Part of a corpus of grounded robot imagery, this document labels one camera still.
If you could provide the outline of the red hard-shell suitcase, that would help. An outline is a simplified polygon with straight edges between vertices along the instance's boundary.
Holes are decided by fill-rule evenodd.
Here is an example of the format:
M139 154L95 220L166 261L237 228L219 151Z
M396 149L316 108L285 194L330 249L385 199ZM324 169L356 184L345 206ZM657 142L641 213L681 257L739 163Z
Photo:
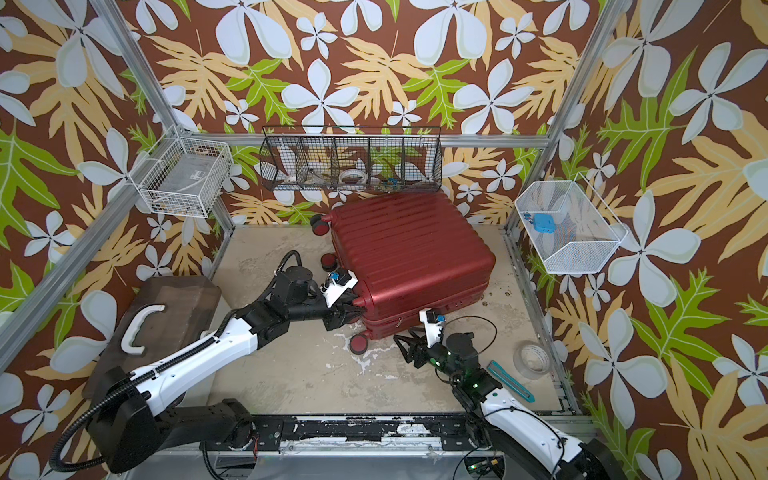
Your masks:
M443 193L379 195L345 204L310 220L314 234L331 236L324 268L342 267L358 282L355 305L362 331L349 349L416 327L422 310L439 314L480 300L496 258Z

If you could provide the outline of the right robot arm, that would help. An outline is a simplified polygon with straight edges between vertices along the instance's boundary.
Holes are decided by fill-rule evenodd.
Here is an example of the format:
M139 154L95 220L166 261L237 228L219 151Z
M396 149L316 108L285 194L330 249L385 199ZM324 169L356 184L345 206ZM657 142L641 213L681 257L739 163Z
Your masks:
M473 443L502 453L535 479L624 479L610 449L584 442L533 413L480 365L471 333L429 342L411 331L395 335L404 360L447 376L453 396L467 412Z

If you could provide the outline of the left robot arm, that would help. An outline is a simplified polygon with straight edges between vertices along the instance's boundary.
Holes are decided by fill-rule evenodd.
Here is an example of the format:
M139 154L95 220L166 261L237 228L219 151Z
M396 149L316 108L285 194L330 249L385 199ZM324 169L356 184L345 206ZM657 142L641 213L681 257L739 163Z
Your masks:
M115 367L101 397L55 443L48 464L71 473L101 464L129 471L156 452L196 442L240 448L248 444L252 415L240 402L180 407L177 400L230 363L284 335L298 321L320 320L328 331L356 321L357 276L342 267L317 283L301 266L280 267L250 304L233 310L214 332L130 373Z

